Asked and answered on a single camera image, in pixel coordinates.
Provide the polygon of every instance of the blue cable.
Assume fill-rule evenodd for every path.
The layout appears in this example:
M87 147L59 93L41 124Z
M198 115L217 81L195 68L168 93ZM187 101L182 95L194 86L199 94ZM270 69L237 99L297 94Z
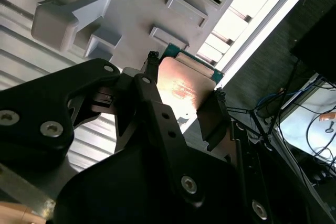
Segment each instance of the blue cable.
M296 91L290 92L290 93L288 93L288 94L286 94L286 95L293 95L293 94L296 94L296 93L299 93L299 92L304 92L304 91L308 90L309 88L311 88L311 87L313 86L313 84L314 84L314 83L312 82L312 83L310 83L308 86L306 86L304 89L296 90ZM257 104L256 107L260 106L260 105L261 105L265 100L267 100L268 98L270 98L270 97L274 97L274 96L276 96L276 95L278 95L278 94L279 94L279 93L268 94L267 96L261 98L261 99L259 100L259 102L258 102L258 104Z

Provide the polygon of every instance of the metal rod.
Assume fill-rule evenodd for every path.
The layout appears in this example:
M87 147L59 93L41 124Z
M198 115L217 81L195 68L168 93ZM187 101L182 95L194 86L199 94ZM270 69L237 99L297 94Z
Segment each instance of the metal rod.
M287 84L286 84L286 87L285 87L285 90L284 90L284 93L282 94L282 99L281 99L281 103L279 104L279 107L278 107L278 110L277 110L277 114L274 116L274 118L272 118L271 120L271 126L269 127L268 129L268 135L272 133L273 131L273 128L274 128L274 125L275 125L275 122L277 121L277 118L281 112L281 107L282 105L284 104L285 102L285 99L286 99L286 95L288 93L288 89L289 89L289 86L294 78L294 75L295 75L295 72L298 68L298 64L299 64L299 60L297 60L297 62L295 63L294 67L293 67L293 70L292 70L292 73L290 74L290 77L287 81Z
M268 142L268 135L266 134L266 132L264 131L264 128L262 127L262 125L260 124L256 114L254 113L254 111L250 112L250 116L252 117L254 123L256 124L258 131L260 132L260 136L263 137L264 141Z

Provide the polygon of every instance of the black metal bracket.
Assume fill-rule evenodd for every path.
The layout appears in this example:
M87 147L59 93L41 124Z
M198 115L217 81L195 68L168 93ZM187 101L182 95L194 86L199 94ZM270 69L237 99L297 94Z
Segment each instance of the black metal bracket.
M74 138L73 124L99 115L90 110L87 94L113 85L119 75L117 67L96 59L0 92L0 110L18 115L16 123L0 125L0 162L31 168L59 164Z

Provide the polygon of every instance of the mounting hole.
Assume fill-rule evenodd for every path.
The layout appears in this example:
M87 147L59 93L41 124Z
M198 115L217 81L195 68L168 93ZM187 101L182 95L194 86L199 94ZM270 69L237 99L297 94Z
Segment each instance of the mounting hole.
M173 131L168 131L168 135L172 138L175 138L176 137L176 133L173 132Z
M163 118L169 119L170 116L167 113L162 113Z
M107 71L109 71L109 72L113 72L114 71L113 68L110 67L110 66L104 66L104 69L107 70Z
M142 77L142 80L146 83L151 83L151 80L146 77Z

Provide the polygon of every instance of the bolt head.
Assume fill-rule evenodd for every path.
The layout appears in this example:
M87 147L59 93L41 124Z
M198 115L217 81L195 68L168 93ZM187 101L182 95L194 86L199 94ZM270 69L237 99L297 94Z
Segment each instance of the bolt head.
M0 125L11 126L20 120L20 116L12 110L0 111Z
M104 66L104 69L107 70L107 71L109 71L109 72L113 72L114 71L113 68L110 67L110 66Z
M48 121L41 125L40 131L43 136L59 137L63 133L63 126L58 122Z
M188 193L195 194L197 192L197 184L191 177L184 175L181 179L181 184Z
M151 83L151 80L146 77L142 77L142 80L146 83Z
M267 213L264 207L257 201L252 201L252 209L262 220L267 220Z

